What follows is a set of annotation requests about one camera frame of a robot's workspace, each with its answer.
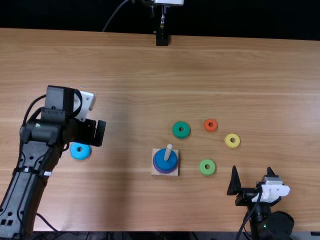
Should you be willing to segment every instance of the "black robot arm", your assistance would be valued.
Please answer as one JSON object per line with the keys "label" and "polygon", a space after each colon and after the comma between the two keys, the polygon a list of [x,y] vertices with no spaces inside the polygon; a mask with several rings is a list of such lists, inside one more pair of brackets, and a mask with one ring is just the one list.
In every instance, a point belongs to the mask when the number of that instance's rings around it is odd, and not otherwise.
{"label": "black robot arm", "polygon": [[[74,111],[75,96],[80,105]],[[26,114],[20,128],[18,162],[0,206],[0,238],[31,239],[48,178],[70,142],[102,145],[106,122],[99,120],[96,127],[94,120],[76,119],[82,107],[78,90],[48,86],[45,106],[28,121]]]}
{"label": "black robot arm", "polygon": [[236,166],[232,168],[230,184],[227,195],[236,195],[235,205],[247,207],[236,240],[250,221],[252,240],[290,240],[294,219],[282,211],[271,212],[271,207],[286,196],[290,188],[283,184],[282,179],[274,173],[271,167],[261,181],[256,182],[254,188],[242,187]]}

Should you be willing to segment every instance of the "orange ring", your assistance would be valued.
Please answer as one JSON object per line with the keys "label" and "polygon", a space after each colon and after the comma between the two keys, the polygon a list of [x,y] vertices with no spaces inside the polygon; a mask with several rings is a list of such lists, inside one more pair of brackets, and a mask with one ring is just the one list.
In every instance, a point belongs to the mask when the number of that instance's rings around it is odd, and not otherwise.
{"label": "orange ring", "polygon": [[204,129],[207,130],[208,132],[214,132],[217,130],[218,123],[214,119],[207,119],[204,122]]}

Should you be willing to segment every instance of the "wood grain surface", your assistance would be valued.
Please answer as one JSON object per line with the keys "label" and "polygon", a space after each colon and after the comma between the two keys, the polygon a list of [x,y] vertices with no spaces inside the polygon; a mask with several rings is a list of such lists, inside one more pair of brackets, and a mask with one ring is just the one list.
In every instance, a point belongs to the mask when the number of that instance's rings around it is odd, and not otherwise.
{"label": "wood grain surface", "polygon": [[[102,147],[85,161],[65,152],[48,181],[38,212],[58,230],[237,231],[246,208],[226,195],[236,165],[244,187],[272,167],[291,187],[272,210],[294,231],[320,231],[320,42],[173,36],[156,47],[153,35],[0,29],[0,196],[47,85],[95,93],[88,118],[107,122]],[[177,121],[188,138],[173,136]],[[169,143],[179,176],[152,176],[152,149]],[[210,177],[198,168],[207,158]],[[34,230],[49,228],[37,218]]]}

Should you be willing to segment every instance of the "blue ring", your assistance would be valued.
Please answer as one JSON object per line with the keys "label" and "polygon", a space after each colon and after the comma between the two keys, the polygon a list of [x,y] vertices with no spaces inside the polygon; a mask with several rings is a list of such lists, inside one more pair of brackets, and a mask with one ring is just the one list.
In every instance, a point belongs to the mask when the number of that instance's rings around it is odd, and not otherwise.
{"label": "blue ring", "polygon": [[89,145],[74,142],[70,147],[71,157],[77,160],[85,160],[91,154],[91,148]]}
{"label": "blue ring", "polygon": [[178,156],[171,150],[168,161],[164,160],[166,149],[160,149],[153,157],[153,165],[162,174],[173,172],[178,166]]}

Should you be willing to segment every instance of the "dark green ring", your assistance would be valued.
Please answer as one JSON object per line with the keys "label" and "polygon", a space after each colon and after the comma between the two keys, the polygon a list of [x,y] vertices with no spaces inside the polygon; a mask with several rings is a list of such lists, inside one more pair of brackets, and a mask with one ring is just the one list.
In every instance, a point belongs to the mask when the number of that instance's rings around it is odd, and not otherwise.
{"label": "dark green ring", "polygon": [[172,132],[177,138],[185,139],[190,135],[190,126],[184,121],[178,121],[173,125]]}

